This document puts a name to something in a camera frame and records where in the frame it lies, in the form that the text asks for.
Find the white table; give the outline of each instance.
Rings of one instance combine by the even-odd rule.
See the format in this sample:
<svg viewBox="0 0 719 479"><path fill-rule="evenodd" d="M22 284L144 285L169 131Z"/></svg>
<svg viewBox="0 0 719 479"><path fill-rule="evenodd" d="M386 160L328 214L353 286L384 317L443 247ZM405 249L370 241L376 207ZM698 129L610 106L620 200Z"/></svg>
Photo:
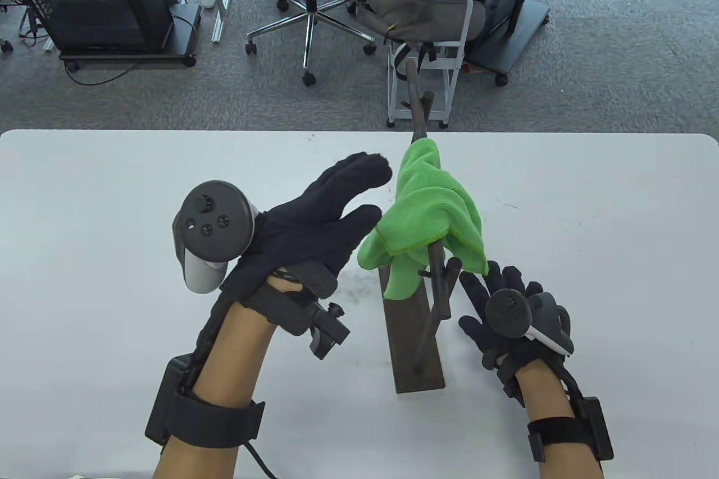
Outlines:
<svg viewBox="0 0 719 479"><path fill-rule="evenodd" d="M572 315L568 368L600 397L608 477L716 477L719 150L701 135L431 133L475 197L488 255ZM334 161L409 133L12 131L0 138L0 477L149 477L143 436L165 364L193 348L211 296L185 289L170 223L207 179L260 208ZM393 187L357 200L387 208ZM278 332L255 398L257 448L282 479L536 477L523 409L457 327L447 388L395 395L376 272L334 297L352 330L317 361ZM243 452L238 477L262 477Z"/></svg>

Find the chair base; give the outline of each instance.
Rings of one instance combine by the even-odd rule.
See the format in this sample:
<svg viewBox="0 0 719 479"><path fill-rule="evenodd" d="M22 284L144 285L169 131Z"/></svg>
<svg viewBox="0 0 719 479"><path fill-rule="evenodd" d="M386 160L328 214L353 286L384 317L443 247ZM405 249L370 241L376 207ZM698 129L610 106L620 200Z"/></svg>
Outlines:
<svg viewBox="0 0 719 479"><path fill-rule="evenodd" d="M311 86L316 82L315 76L310 73L310 53L312 50L314 27L318 22L324 22L330 26L333 26L334 28L349 33L350 35L354 35L355 37L365 41L365 46L363 50L368 56L372 56L377 50L377 43L375 43L375 38L373 38L372 35L368 35L367 33L357 30L356 28L353 28L345 24L344 22L339 21L334 17L327 15L327 11L329 11L330 9L334 9L334 7L338 7L339 5L351 4L355 0L334 0L322 5L317 5L317 0L304 0L304 2L301 2L299 0L286 1L289 5L297 7L300 12L297 15L285 17L284 19L277 20L277 22L272 22L261 28L257 28L257 30L252 30L251 32L248 32L247 44L244 46L244 50L248 54L257 53L257 45L254 44L254 38L256 38L258 35L262 35L263 33L269 33L274 30L279 30L280 28L285 28L303 22L306 27L306 34L305 53L302 61L302 81L305 86Z"/></svg>

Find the green microfiber cloth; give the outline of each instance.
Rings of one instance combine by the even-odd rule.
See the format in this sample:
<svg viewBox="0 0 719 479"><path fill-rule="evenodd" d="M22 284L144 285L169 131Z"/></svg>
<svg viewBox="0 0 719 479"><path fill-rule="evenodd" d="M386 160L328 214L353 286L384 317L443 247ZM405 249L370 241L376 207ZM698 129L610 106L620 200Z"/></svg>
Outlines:
<svg viewBox="0 0 719 479"><path fill-rule="evenodd" d="M405 153L395 203L362 243L357 261L367 270L390 266L385 299L407 299L422 281L418 271L429 265L427 245L440 239L465 271L487 275L475 202L440 168L436 143L421 138Z"/></svg>

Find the gloved hand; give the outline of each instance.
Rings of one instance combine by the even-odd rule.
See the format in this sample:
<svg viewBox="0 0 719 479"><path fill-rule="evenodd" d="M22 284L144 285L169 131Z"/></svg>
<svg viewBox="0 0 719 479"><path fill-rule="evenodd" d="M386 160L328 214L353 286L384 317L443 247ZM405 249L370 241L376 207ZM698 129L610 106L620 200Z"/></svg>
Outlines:
<svg viewBox="0 0 719 479"><path fill-rule="evenodd" d="M324 264L337 277L382 217L379 207L364 205L341 219L344 207L391 178L390 165L379 154L355 153L331 166L300 197L257 217L252 243L221 291L243 302L272 271L306 261ZM307 293L293 296L304 304L316 299Z"/></svg>
<svg viewBox="0 0 719 479"><path fill-rule="evenodd" d="M529 340L526 337L510 339L498 335L487 323L485 310L490 296L501 289L515 289L521 292L524 297L531 297L544 291L541 284L532 281L524 287L522 273L514 266L508 266L500 271L495 261L489 262L489 273L484 277L487 288L483 287L480 280L473 273L462 273L459 281L467 292L472 305L475 307L480 319L471 316L463 316L459 319L459 326L475 341L475 344L483 353L483 366L492 371L498 369L497 376L504 384L504 391L507 396L517 399L524 406L524 399L519 388L515 374L517 371L534 360L542 360L559 377L564 376L566 371L563 368L565 356L556 353L539 342ZM563 308L560 308L562 327L568 335L568 315Z"/></svg>

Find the floor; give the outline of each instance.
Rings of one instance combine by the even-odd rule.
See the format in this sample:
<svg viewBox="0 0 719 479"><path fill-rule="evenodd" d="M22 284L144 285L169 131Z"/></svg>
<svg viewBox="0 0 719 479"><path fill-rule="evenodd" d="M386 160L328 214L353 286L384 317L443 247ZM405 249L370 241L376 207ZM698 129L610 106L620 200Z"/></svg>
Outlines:
<svg viewBox="0 0 719 479"><path fill-rule="evenodd" d="M303 30L244 33L278 18L276 0L232 0L221 43L203 19L197 66L77 86L56 55L13 40L0 57L0 133L17 128L383 130L384 51L320 25L317 84L301 82ZM462 76L451 130L707 133L719 138L719 0L540 0L552 21L511 82ZM349 15L341 12L345 19ZM16 35L18 12L0 14ZM87 71L83 81L112 73ZM406 125L398 123L398 129Z"/></svg>

